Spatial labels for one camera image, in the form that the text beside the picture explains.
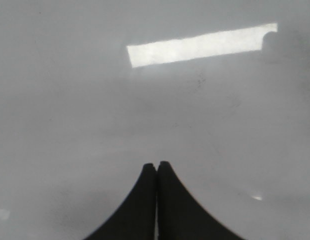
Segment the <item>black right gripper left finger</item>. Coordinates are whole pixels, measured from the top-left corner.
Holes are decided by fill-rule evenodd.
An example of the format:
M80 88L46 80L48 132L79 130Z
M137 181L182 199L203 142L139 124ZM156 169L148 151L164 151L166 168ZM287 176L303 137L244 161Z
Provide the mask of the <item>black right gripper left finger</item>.
M141 173L116 211L87 240L152 240L155 235L157 171L152 163Z

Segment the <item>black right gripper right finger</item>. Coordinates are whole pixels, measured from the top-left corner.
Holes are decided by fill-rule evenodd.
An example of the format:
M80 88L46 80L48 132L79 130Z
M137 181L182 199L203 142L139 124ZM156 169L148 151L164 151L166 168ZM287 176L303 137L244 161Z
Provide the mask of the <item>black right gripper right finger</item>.
M171 164L157 170L157 224L160 240L240 240L188 192Z

